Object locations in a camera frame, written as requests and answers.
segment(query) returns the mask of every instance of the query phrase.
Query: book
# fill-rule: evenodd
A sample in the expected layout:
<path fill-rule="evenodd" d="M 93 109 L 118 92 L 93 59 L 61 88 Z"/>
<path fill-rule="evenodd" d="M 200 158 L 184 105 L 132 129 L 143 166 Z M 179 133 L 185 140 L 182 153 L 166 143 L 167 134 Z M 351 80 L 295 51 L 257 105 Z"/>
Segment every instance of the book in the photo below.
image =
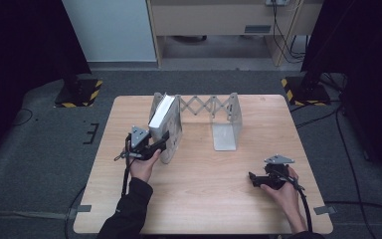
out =
<path fill-rule="evenodd" d="M 160 154 L 160 160 L 163 163 L 169 163 L 178 149 L 182 137 L 179 96 L 164 95 L 151 117 L 148 128 L 153 142 L 161 140 L 167 132 L 169 133 L 166 149 Z"/>

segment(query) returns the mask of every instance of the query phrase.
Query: hand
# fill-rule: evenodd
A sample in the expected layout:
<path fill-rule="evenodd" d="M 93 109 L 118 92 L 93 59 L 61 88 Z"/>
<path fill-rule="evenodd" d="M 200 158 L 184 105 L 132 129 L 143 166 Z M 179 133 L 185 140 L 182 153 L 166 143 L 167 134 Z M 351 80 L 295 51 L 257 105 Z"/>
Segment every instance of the hand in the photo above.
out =
<path fill-rule="evenodd" d="M 159 159 L 159 155 L 161 153 L 160 149 L 157 149 L 153 156 L 148 160 L 138 160 L 138 159 L 131 159 L 132 164 L 130 167 L 130 173 L 131 177 L 136 177 L 138 179 L 141 179 L 145 182 L 148 182 L 148 179 L 150 179 L 151 171 L 153 169 L 154 163 Z"/>
<path fill-rule="evenodd" d="M 288 172 L 289 176 L 298 179 L 298 175 L 293 168 L 289 167 Z M 284 211 L 292 233 L 306 231 L 305 221 L 299 212 L 298 192 L 291 183 L 286 182 L 279 190 L 274 190 L 265 184 L 262 184 L 260 188 Z"/>

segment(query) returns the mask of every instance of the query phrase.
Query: table top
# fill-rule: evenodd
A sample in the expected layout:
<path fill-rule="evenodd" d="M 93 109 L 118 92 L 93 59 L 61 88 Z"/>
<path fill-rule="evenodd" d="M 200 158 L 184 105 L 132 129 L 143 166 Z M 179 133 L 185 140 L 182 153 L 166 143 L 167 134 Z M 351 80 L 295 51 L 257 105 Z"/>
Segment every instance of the table top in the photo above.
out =
<path fill-rule="evenodd" d="M 324 203 L 285 98 L 238 95 L 238 99 L 243 126 L 235 151 L 214 150 L 208 114 L 182 114 L 178 150 L 169 164 L 157 161 L 153 167 L 149 184 L 154 193 L 141 233 L 290 233 L 282 211 L 260 188 L 253 187 L 248 175 L 249 171 L 265 175 L 264 159 L 277 153 L 295 160 L 291 167 L 305 188 L 313 230 L 323 234 L 332 231 L 329 215 L 313 211 Z M 125 168 L 123 160 L 113 159 L 120 154 L 133 125 L 147 128 L 152 100 L 153 96 L 115 99 L 81 203 L 92 208 L 78 213 L 77 233 L 98 233 L 113 214 Z M 301 201 L 299 206 L 305 217 Z"/>

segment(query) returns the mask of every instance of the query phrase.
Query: yellow and black hazard tape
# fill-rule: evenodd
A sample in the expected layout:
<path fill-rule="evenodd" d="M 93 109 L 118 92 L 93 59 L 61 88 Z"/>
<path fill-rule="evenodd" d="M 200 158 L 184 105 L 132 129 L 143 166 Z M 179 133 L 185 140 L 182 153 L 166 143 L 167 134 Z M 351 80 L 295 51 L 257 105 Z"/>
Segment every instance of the yellow and black hazard tape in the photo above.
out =
<path fill-rule="evenodd" d="M 93 92 L 90 95 L 90 99 L 87 102 L 82 102 L 82 103 L 70 103 L 70 102 L 66 102 L 66 103 L 58 104 L 58 105 L 56 105 L 56 107 L 57 108 L 76 108 L 76 107 L 90 107 L 90 106 L 92 106 L 93 103 L 95 102 L 95 99 L 96 99 L 96 97 L 98 95 L 98 91 L 100 90 L 100 86 L 101 86 L 102 83 L 103 83 L 103 81 L 101 81 L 101 80 L 98 80 L 95 83 L 95 88 L 94 88 Z"/>
<path fill-rule="evenodd" d="M 282 86 L 285 89 L 287 100 L 293 106 L 326 106 L 327 103 L 323 101 L 298 101 L 293 97 L 293 93 L 287 83 L 287 79 L 282 79 Z"/>

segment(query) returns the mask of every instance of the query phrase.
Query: black sleeve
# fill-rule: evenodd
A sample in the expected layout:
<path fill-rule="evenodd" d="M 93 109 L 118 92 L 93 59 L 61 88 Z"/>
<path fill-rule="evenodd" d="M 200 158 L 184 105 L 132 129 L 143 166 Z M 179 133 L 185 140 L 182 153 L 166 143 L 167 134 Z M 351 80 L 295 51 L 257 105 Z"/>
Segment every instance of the black sleeve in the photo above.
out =
<path fill-rule="evenodd" d="M 150 185 L 132 177 L 128 194 L 120 198 L 115 213 L 106 219 L 97 238 L 139 238 L 152 193 L 153 189 Z"/>
<path fill-rule="evenodd" d="M 296 233 L 287 239 L 324 239 L 324 237 L 318 233 L 304 231 Z"/>

